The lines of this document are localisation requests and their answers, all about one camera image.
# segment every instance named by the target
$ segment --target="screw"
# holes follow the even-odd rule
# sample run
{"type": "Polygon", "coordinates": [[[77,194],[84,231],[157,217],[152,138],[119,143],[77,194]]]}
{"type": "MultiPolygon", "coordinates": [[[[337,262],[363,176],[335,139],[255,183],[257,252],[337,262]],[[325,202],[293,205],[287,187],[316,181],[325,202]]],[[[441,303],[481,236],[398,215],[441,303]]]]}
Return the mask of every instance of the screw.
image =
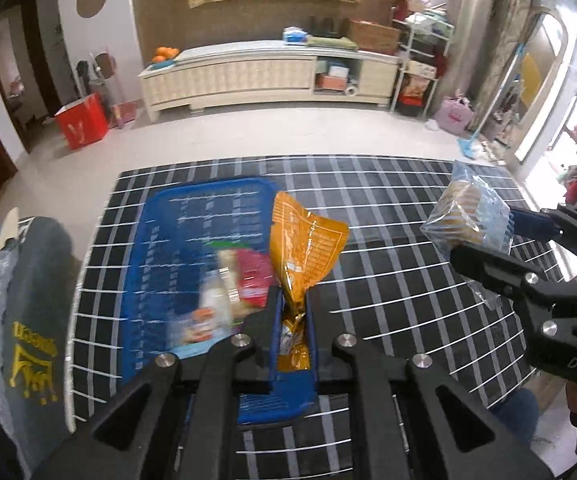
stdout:
{"type": "Polygon", "coordinates": [[[524,279],[527,281],[527,283],[530,283],[531,285],[535,285],[537,283],[537,280],[539,280],[535,272],[527,272],[524,275],[524,279]]]}
{"type": "Polygon", "coordinates": [[[557,334],[557,323],[552,319],[542,323],[542,333],[546,336],[553,337],[557,334]]]}
{"type": "Polygon", "coordinates": [[[415,354],[412,361],[418,368],[429,368],[433,364],[433,359],[428,354],[415,354]]]}
{"type": "Polygon", "coordinates": [[[169,366],[173,366],[175,364],[175,354],[171,353],[164,353],[158,354],[155,357],[155,364],[157,364],[160,368],[168,368],[169,366]]]}
{"type": "Polygon", "coordinates": [[[231,344],[238,348],[244,348],[251,344],[251,337],[246,334],[235,334],[231,338],[231,344]]]}
{"type": "Polygon", "coordinates": [[[351,348],[357,345],[358,339],[353,334],[340,334],[337,336],[337,342],[344,348],[351,348]]]}

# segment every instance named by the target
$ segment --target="blue jeans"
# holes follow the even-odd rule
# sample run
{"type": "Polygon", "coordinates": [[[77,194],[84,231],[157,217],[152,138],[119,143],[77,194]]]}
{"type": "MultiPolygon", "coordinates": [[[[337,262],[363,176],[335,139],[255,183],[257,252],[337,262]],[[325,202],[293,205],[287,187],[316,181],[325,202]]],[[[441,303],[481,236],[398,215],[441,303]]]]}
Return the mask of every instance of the blue jeans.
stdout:
{"type": "Polygon", "coordinates": [[[520,441],[530,444],[539,419],[539,406],[533,392],[521,388],[489,410],[520,441]]]}

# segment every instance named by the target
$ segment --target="cream cabinet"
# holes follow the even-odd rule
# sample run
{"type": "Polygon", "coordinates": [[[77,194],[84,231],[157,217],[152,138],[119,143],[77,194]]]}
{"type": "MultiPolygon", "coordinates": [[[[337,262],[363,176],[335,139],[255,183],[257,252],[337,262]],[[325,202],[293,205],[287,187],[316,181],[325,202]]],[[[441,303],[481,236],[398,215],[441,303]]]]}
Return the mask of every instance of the cream cabinet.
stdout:
{"type": "Polygon", "coordinates": [[[348,101],[387,105],[399,58],[372,52],[286,45],[281,41],[248,41],[193,48],[175,65],[144,70],[140,75],[144,104],[155,121],[165,108],[205,107],[256,102],[348,101]],[[350,60],[358,92],[315,91],[321,58],[350,60]]]}

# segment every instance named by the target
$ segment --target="round hole in wall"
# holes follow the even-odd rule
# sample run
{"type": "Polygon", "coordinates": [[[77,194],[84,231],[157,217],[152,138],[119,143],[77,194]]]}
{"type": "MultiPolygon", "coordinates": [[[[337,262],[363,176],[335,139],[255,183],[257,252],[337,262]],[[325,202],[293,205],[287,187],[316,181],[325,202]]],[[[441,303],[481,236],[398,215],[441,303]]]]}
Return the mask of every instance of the round hole in wall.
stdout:
{"type": "Polygon", "coordinates": [[[106,0],[77,0],[77,13],[83,18],[92,18],[102,10],[106,0]]]}
{"type": "Polygon", "coordinates": [[[102,69],[102,75],[105,79],[115,74],[115,58],[106,52],[95,56],[95,61],[102,69]]]}

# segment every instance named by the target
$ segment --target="blue plastic basket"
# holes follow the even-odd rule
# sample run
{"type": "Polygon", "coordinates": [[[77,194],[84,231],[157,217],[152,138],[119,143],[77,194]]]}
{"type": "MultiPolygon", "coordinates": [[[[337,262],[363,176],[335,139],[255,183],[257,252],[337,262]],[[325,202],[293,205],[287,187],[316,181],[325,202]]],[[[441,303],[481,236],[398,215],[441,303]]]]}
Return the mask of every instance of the blue plastic basket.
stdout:
{"type": "MultiPolygon", "coordinates": [[[[180,186],[146,201],[130,254],[121,305],[124,382],[155,355],[171,350],[167,348],[168,319],[198,307],[201,280],[215,268],[210,242],[243,242],[268,254],[276,191],[267,180],[239,178],[180,186]]],[[[281,294],[277,301],[282,301],[281,294]]],[[[278,308],[271,363],[276,362],[278,354],[280,316],[278,308]]],[[[312,327],[308,311],[307,327],[312,327]]],[[[309,341],[314,341],[310,333],[309,341]]],[[[204,345],[200,352],[207,350],[208,345],[204,345]]],[[[315,400],[314,372],[281,373],[271,368],[272,393],[240,396],[239,423],[294,418],[315,400]]]]}

